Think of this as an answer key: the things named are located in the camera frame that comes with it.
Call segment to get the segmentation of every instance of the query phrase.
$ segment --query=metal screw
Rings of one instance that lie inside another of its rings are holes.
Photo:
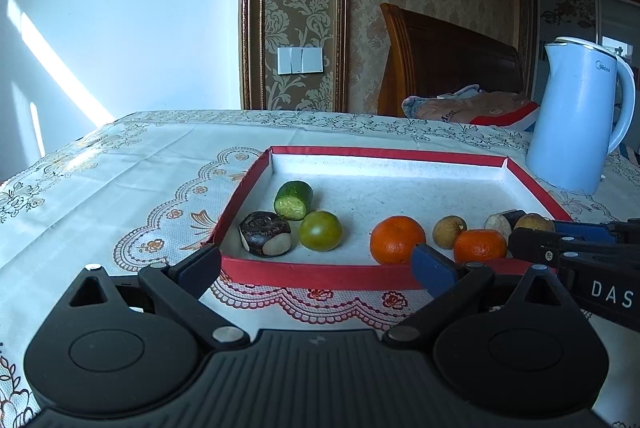
[[[396,342],[412,342],[420,337],[420,331],[408,325],[399,325],[388,330],[389,338]]]
[[[225,325],[213,331],[212,336],[218,343],[235,343],[242,339],[244,331],[233,325]]]

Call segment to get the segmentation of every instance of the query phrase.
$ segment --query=kettle lid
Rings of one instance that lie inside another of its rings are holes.
[[[559,36],[558,38],[556,38],[554,40],[554,43],[556,44],[577,44],[578,46],[584,46],[587,47],[588,49],[595,49],[597,51],[600,51],[604,54],[608,54],[609,56],[612,56],[613,58],[616,57],[616,55],[614,55],[612,52],[610,52],[609,49],[606,49],[606,47],[603,46],[599,46],[598,44],[594,44],[593,42],[589,42],[588,40],[583,40],[581,38],[575,38],[573,36]]]

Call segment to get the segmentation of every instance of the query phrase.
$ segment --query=blue kettle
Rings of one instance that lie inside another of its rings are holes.
[[[598,44],[561,36],[546,44],[549,78],[527,166],[550,185],[593,195],[607,154],[625,137],[636,103],[631,68]],[[613,131],[616,78],[622,85],[620,119]]]

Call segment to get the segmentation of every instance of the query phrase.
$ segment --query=tablecloth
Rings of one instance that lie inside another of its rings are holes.
[[[525,132],[417,119],[156,111],[126,116],[46,155],[0,186],[0,427],[17,428],[37,412],[22,358],[84,265],[125,275],[150,262],[180,261],[210,234],[239,180],[271,145],[494,153],[524,166],[528,144]],[[640,216],[640,169],[616,153],[604,175],[592,197],[538,182],[578,221]],[[201,300],[255,336],[267,325],[383,331],[431,297],[239,285],[222,274]],[[589,316],[610,356],[594,409],[618,428],[640,426],[640,334]]]

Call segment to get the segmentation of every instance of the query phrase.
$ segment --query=sunlight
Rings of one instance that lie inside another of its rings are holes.
[[[38,125],[36,129],[33,122],[33,113],[31,113],[30,116],[29,112],[29,98],[27,98],[14,81],[11,82],[11,92],[14,99],[16,126],[18,127],[22,150],[25,160],[31,165],[43,156],[42,151],[44,148],[40,148],[40,142],[42,141],[42,135],[39,135],[40,125]]]
[[[89,118],[96,127],[113,121],[113,116],[74,76],[44,37],[34,26],[31,19],[21,12],[15,0],[8,0],[7,17],[20,32],[23,42],[31,50],[38,62],[46,69],[54,81],[66,93],[71,101]]]
[[[99,153],[100,153],[99,148],[89,148],[84,152],[74,156],[74,158],[65,165],[65,170],[66,171],[75,170],[77,167],[81,166],[86,161],[89,161],[90,159],[94,158]]]
[[[42,142],[42,131],[40,130],[40,120],[38,119],[38,108],[33,102],[31,102],[29,107],[31,109],[31,121],[33,122],[33,131],[36,133],[40,157],[44,157],[44,143]]]

